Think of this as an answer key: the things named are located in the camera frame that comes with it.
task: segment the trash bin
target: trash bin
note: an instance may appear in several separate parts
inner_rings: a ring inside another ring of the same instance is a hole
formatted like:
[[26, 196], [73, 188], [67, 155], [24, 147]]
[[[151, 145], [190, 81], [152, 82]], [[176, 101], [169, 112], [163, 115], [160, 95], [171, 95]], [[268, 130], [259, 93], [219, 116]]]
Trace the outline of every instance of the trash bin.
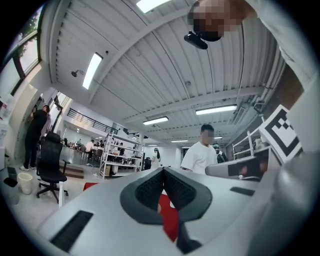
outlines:
[[3, 183], [3, 198], [8, 204], [17, 205], [19, 202], [18, 182], [9, 177]]
[[20, 172], [18, 174], [18, 181], [20, 183], [22, 192], [24, 194], [31, 194], [32, 192], [32, 176], [29, 173]]

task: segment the red mat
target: red mat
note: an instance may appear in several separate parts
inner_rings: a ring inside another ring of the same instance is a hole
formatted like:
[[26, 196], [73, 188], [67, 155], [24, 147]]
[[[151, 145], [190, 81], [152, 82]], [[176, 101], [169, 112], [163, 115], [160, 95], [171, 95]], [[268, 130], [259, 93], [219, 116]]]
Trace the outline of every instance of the red mat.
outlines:
[[[86, 183], [83, 191], [92, 187], [98, 183]], [[160, 214], [163, 217], [163, 229], [172, 242], [178, 237], [178, 221], [179, 216], [176, 208], [170, 206], [170, 199], [167, 195], [161, 194], [159, 199], [159, 205], [161, 206]]]

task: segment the ceiling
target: ceiling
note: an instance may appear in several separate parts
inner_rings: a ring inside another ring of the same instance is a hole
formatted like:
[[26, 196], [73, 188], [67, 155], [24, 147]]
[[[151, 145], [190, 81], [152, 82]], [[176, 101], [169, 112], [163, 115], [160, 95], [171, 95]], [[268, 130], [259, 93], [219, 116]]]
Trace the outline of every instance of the ceiling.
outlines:
[[[202, 124], [212, 124], [221, 145], [232, 142], [257, 116], [253, 104], [265, 87], [275, 88], [285, 62], [258, 19], [245, 20], [208, 50], [186, 43], [194, 1], [172, 0], [146, 14], [138, 0], [63, 1], [51, 38], [52, 81], [75, 101], [159, 141], [189, 140], [182, 144], [188, 146], [199, 139]], [[86, 71], [95, 52], [103, 60], [86, 90], [84, 76], [71, 71]], [[195, 113], [229, 104], [238, 110]], [[143, 125], [163, 116], [169, 121]]]

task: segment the black office chair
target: black office chair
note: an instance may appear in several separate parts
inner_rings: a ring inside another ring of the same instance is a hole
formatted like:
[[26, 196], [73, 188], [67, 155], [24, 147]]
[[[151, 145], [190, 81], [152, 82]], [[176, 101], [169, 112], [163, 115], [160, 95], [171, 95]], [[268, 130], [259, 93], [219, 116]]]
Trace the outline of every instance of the black office chair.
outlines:
[[[63, 160], [63, 173], [60, 171], [59, 160], [62, 148], [63, 145], [60, 143], [60, 136], [52, 131], [49, 131], [46, 137], [41, 138], [41, 156], [37, 164], [36, 174], [40, 176], [42, 181], [50, 184], [39, 183], [39, 188], [43, 186], [45, 189], [36, 193], [37, 198], [40, 198], [40, 194], [51, 191], [57, 203], [59, 203], [59, 199], [55, 193], [55, 191], [59, 191], [57, 183], [67, 180], [65, 171], [67, 164], [70, 164], [66, 160]], [[64, 192], [65, 195], [68, 196], [68, 191], [64, 190]]]

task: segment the wall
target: wall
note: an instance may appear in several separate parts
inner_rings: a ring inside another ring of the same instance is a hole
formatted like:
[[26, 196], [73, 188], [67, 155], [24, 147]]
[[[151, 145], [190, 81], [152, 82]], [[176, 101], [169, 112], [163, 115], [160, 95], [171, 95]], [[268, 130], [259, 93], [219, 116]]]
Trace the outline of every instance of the wall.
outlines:
[[85, 135], [81, 132], [76, 132], [75, 130], [71, 130], [69, 128], [66, 129], [64, 137], [67, 138], [68, 142], [77, 142], [79, 139], [81, 139], [81, 143], [84, 145], [86, 145], [89, 141], [91, 141], [90, 136]]
[[[154, 155], [154, 146], [146, 146], [144, 148], [145, 157], [152, 158]], [[157, 146], [161, 155], [160, 164], [163, 166], [171, 166], [173, 168], [180, 168], [181, 150], [175, 146]]]

